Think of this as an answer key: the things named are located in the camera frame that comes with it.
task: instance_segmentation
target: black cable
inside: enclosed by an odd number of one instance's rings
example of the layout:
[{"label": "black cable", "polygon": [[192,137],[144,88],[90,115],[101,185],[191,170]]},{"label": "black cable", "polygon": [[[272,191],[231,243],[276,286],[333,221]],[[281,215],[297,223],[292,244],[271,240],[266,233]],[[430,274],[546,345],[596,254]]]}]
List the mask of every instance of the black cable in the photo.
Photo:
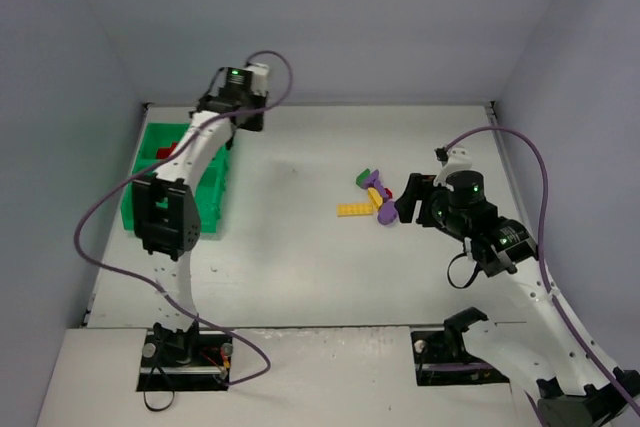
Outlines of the black cable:
[{"label": "black cable", "polygon": [[211,93],[211,91],[213,90],[213,86],[216,83],[216,80],[218,80],[218,76],[222,73],[224,69],[225,69],[224,67],[220,67],[218,70],[216,70],[216,73],[213,74],[213,77],[211,78],[211,82],[209,82],[209,87],[207,87],[207,90],[205,91],[204,94],[200,96],[200,98],[206,97]]},{"label": "black cable", "polygon": [[449,262],[449,266],[447,267],[447,281],[449,281],[449,285],[451,287],[453,287],[454,289],[458,289],[458,290],[464,290],[467,289],[471,286],[471,284],[473,284],[476,280],[476,278],[478,277],[478,274],[480,272],[482,272],[482,268],[480,267],[480,264],[476,264],[475,269],[473,269],[473,273],[471,274],[471,277],[469,278],[469,280],[467,280],[467,283],[460,286],[460,285],[456,285],[453,283],[453,280],[451,280],[451,266],[453,265],[453,263],[458,260],[461,259],[462,257],[466,257],[467,254],[466,253],[461,253],[456,255],[453,259],[451,259],[451,262]]},{"label": "black cable", "polygon": [[[169,378],[167,373],[160,366],[162,351],[164,349],[164,340],[165,339],[163,338],[158,339],[158,344],[157,344],[158,350],[156,351],[156,355],[153,360],[153,365],[151,366],[151,370],[149,371],[149,375],[147,375],[147,379],[144,381],[144,386],[142,387],[142,399],[144,400],[144,406],[150,412],[162,412],[167,410],[169,407],[171,407],[171,405],[173,404],[173,401],[176,398],[176,389],[173,387],[173,382],[171,382],[171,379]],[[147,400],[147,391],[149,389],[149,384],[151,383],[151,378],[153,377],[154,370],[157,370],[158,372],[160,372],[160,376],[165,381],[167,388],[171,391],[171,400],[164,407],[152,407],[151,405],[149,405],[149,401]]]}]

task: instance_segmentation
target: white wall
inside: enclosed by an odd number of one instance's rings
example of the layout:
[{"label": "white wall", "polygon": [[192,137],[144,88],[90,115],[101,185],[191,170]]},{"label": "white wall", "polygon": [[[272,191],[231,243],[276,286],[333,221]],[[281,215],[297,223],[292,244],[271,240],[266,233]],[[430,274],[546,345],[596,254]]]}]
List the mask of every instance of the white wall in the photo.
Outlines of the white wall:
[{"label": "white wall", "polygon": [[143,100],[184,102],[274,48],[291,102],[498,97],[550,0],[89,0]]},{"label": "white wall", "polygon": [[[554,0],[511,76],[499,120],[547,161],[549,264],[596,339],[640,369],[640,2]],[[540,174],[507,142],[529,216]],[[633,413],[619,425],[638,425]]]},{"label": "white wall", "polygon": [[[125,174],[141,110],[84,0],[0,0],[0,12],[0,425],[25,427],[96,274],[73,250],[75,223]],[[87,229],[91,252],[112,216]]]}]

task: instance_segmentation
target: yellow lego brick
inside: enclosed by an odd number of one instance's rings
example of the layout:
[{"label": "yellow lego brick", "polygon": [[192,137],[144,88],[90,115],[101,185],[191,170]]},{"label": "yellow lego brick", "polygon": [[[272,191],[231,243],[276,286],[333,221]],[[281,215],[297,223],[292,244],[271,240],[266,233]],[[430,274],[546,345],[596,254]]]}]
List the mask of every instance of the yellow lego brick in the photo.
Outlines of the yellow lego brick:
[{"label": "yellow lego brick", "polygon": [[369,187],[367,189],[367,193],[369,194],[369,198],[371,199],[371,202],[373,202],[373,206],[376,208],[376,210],[378,210],[382,206],[382,202],[383,202],[382,197],[380,196],[378,191],[373,187]]},{"label": "yellow lego brick", "polygon": [[361,204],[338,204],[338,217],[354,217],[356,215],[373,215],[373,205],[364,202]]}]

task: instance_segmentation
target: green bin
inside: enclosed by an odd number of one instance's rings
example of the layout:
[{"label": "green bin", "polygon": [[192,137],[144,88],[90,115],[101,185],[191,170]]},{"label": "green bin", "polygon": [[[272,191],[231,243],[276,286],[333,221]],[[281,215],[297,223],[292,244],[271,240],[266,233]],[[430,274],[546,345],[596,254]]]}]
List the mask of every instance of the green bin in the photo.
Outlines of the green bin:
[{"label": "green bin", "polygon": [[[150,123],[145,129],[140,149],[133,165],[133,173],[139,172],[158,162],[156,152],[160,148],[171,147],[189,128],[189,124]],[[196,189],[196,205],[202,221],[202,233],[215,234],[221,216],[221,203],[226,190],[226,177],[229,171],[229,151],[222,147],[205,170]],[[126,188],[120,206],[122,223],[125,230],[133,230],[133,205],[131,203],[131,184]]]}]

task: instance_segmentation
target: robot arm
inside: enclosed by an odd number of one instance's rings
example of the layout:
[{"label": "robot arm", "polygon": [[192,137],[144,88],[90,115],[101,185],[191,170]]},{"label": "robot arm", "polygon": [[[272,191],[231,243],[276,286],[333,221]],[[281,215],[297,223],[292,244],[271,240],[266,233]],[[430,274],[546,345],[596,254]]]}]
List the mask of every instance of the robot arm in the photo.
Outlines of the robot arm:
[{"label": "robot arm", "polygon": [[411,174],[396,201],[400,222],[412,221],[421,201],[416,223],[433,227],[463,243],[467,256],[488,278],[500,284],[521,310],[534,338],[543,339],[544,355],[507,339],[476,308],[447,319],[445,335],[452,352],[481,358],[522,387],[537,400],[548,425],[594,427],[620,414],[626,402],[605,375],[585,355],[553,304],[555,298],[571,323],[605,368],[632,397],[640,395],[640,375],[622,371],[592,340],[553,279],[547,292],[538,268],[537,246],[518,221],[498,215],[485,199],[482,174],[472,170],[466,149],[452,149],[440,175]]},{"label": "robot arm", "polygon": [[[211,159],[220,149],[232,147],[237,129],[261,131],[264,123],[262,115],[210,120],[229,111],[264,107],[268,75],[269,68],[263,64],[227,68],[225,85],[218,95],[207,92],[199,99],[176,149],[196,138],[172,162],[133,182],[134,233],[149,254],[165,254],[153,256],[155,280],[193,314],[197,309],[191,294],[191,250],[201,234],[194,192]],[[159,326],[155,328],[164,332],[174,360],[186,363],[197,343],[198,324],[158,297]]]}]

